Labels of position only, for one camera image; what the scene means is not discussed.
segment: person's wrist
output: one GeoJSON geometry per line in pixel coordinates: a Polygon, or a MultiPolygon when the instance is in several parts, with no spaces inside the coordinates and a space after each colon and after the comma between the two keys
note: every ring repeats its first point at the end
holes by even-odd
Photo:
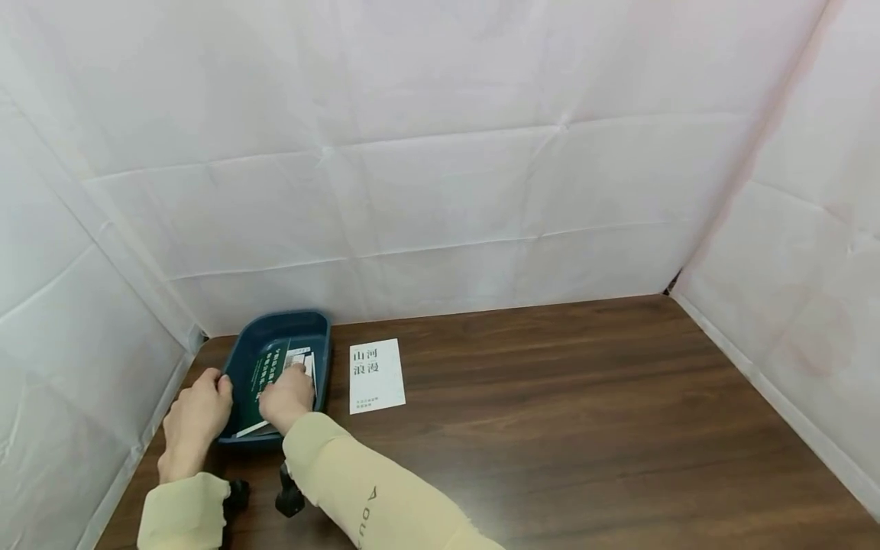
{"type": "Polygon", "coordinates": [[[282,414],[277,415],[277,417],[271,421],[271,424],[278,430],[278,433],[282,436],[287,436],[288,432],[293,428],[293,425],[309,412],[308,409],[297,404],[293,407],[289,407],[282,414]]]}
{"type": "Polygon", "coordinates": [[[207,445],[166,449],[158,461],[159,483],[172,483],[195,476],[202,471],[207,456],[207,445]]]}

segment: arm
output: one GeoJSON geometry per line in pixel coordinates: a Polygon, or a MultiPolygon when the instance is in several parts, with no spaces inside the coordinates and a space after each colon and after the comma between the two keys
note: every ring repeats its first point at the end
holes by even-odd
{"type": "Polygon", "coordinates": [[[309,501],[367,550],[502,550],[443,493],[358,443],[312,408],[311,380],[287,369],[260,396],[260,413],[286,434],[290,476],[309,501]]]}
{"type": "Polygon", "coordinates": [[[165,452],[159,486],[143,503],[137,547],[141,550],[210,550],[223,541],[223,501],[229,483],[202,472],[208,448],[229,421],[232,383],[207,369],[180,392],[162,421],[165,452]]]}

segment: black clamp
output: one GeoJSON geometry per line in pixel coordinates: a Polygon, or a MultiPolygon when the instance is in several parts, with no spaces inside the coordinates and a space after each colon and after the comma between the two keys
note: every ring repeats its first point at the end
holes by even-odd
{"type": "Polygon", "coordinates": [[[223,501],[223,515],[228,524],[251,500],[251,486],[245,480],[229,482],[229,496],[223,501]]]}
{"type": "Polygon", "coordinates": [[[294,517],[305,508],[305,497],[287,471],[287,463],[281,463],[281,492],[275,497],[275,509],[286,517],[294,517]]]}

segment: hand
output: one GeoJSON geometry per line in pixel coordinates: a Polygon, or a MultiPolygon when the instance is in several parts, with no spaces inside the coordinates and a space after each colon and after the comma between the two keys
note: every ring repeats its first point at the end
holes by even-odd
{"type": "Polygon", "coordinates": [[[305,375],[305,365],[293,363],[260,394],[260,414],[286,436],[294,422],[312,410],[314,400],[315,390],[312,379],[305,375]]]}
{"type": "Polygon", "coordinates": [[[202,470],[211,442],[220,435],[232,410],[232,382],[207,369],[182,392],[162,421],[165,452],[159,457],[159,483],[170,483],[202,470]]]}

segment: small white card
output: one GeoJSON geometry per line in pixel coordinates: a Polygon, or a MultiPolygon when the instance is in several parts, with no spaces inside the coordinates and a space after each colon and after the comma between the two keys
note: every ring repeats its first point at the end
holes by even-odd
{"type": "Polygon", "coordinates": [[[349,359],[350,414],[406,405],[396,338],[352,346],[349,359]]]}

